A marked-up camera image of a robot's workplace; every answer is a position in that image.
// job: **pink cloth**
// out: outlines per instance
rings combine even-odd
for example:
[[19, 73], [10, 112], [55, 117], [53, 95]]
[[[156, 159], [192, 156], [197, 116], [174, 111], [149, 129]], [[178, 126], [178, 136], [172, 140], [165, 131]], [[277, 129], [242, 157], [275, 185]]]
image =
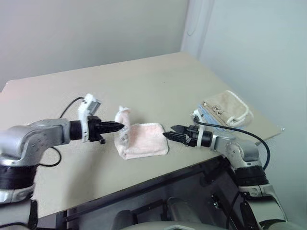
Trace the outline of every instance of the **pink cloth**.
[[125, 159], [166, 155], [167, 140], [163, 136], [163, 128], [159, 123], [130, 125], [130, 109], [119, 107], [115, 121], [125, 125], [115, 134], [115, 147], [119, 155]]

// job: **beige tabletop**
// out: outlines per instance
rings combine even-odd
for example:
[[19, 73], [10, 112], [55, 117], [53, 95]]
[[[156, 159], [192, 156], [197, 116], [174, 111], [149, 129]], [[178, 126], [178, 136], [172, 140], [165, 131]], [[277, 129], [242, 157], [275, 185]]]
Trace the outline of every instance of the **beige tabletop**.
[[[159, 122], [191, 125], [189, 114], [204, 98], [230, 88], [186, 53], [77, 69], [8, 82], [0, 97], [0, 129], [57, 118], [67, 104], [88, 92], [102, 101], [101, 119], [113, 120], [120, 105], [131, 108], [131, 123]], [[66, 114], [77, 119], [76, 103]], [[250, 106], [253, 123], [247, 131], [267, 139], [279, 134], [276, 125]], [[149, 179], [217, 156], [206, 148], [187, 148], [169, 141], [169, 153], [125, 161], [114, 146], [113, 134], [105, 145], [72, 141], [60, 146], [63, 160], [54, 168], [39, 168], [34, 198], [39, 217], [131, 187]], [[56, 161], [48, 150], [44, 162]]]

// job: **folded towel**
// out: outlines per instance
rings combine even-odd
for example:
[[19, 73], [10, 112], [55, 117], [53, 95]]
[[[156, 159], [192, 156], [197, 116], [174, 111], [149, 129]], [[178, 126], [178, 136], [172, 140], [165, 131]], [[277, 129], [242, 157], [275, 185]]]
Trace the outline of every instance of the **folded towel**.
[[125, 125], [115, 134], [114, 143], [119, 155], [125, 159], [166, 155], [167, 140], [159, 123], [130, 125], [130, 109], [119, 107], [115, 121]]
[[227, 90], [204, 100], [201, 108], [207, 111], [208, 121], [212, 118], [228, 127], [245, 127], [254, 118], [249, 107], [233, 92]]

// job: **black cable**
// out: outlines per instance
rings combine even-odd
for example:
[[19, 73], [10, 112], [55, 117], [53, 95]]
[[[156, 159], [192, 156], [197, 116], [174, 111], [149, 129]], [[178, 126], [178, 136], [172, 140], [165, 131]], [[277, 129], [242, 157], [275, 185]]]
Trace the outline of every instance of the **black cable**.
[[55, 147], [51, 147], [51, 148], [54, 149], [59, 154], [59, 160], [56, 163], [54, 163], [54, 164], [38, 164], [39, 166], [54, 167], [54, 166], [57, 166], [58, 164], [60, 164], [60, 162], [62, 161], [61, 152], [57, 148], [55, 148]]
[[230, 215], [232, 213], [232, 210], [234, 209], [234, 205], [235, 205], [236, 200], [238, 199], [239, 195], [240, 195], [240, 192], [237, 192], [234, 199], [231, 202], [230, 209], [229, 209], [229, 212], [227, 213], [227, 217], [226, 217], [226, 229], [229, 229]]
[[63, 117], [64, 113], [66, 113], [66, 111], [69, 109], [69, 107], [71, 107], [72, 104], [74, 104], [77, 100], [80, 99], [84, 99], [84, 97], [77, 97], [76, 99], [74, 99], [72, 102], [69, 103], [69, 105], [64, 109], [63, 113], [61, 114], [61, 116], [59, 116], [60, 118]]
[[245, 133], [247, 135], [250, 135], [250, 136], [256, 138], [257, 140], [259, 140], [264, 145], [264, 147], [265, 147], [265, 149], [267, 151], [267, 159], [266, 159], [265, 164], [263, 166], [263, 170], [265, 170], [268, 167], [269, 162], [270, 162], [270, 158], [271, 158], [271, 151], [270, 151], [269, 146], [267, 145], [267, 143], [265, 143], [265, 141], [262, 140], [260, 137], [256, 136], [253, 133], [250, 133], [250, 132], [247, 132], [245, 130], [238, 129], [238, 128], [231, 128], [231, 127], [227, 127], [227, 126], [220, 126], [220, 125], [214, 125], [214, 124], [208, 124], [208, 123], [199, 122], [198, 120], [196, 120], [196, 118], [194, 119], [194, 122], [199, 124], [199, 125], [203, 125], [203, 126], [211, 126], [211, 127], [217, 127], [217, 128], [224, 128], [224, 129], [229, 129], [229, 130]]

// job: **white wall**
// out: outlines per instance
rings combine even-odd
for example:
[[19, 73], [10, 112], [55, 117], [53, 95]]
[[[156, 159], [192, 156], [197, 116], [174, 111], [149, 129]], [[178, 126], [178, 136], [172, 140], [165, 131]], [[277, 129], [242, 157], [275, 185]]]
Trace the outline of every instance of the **white wall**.
[[[198, 23], [198, 37], [185, 34], [183, 50], [285, 128], [267, 176], [289, 219], [307, 228], [307, 1], [204, 2], [201, 14], [211, 16]], [[189, 48], [195, 41], [198, 49]]]
[[0, 91], [11, 79], [178, 52], [187, 4], [0, 0]]

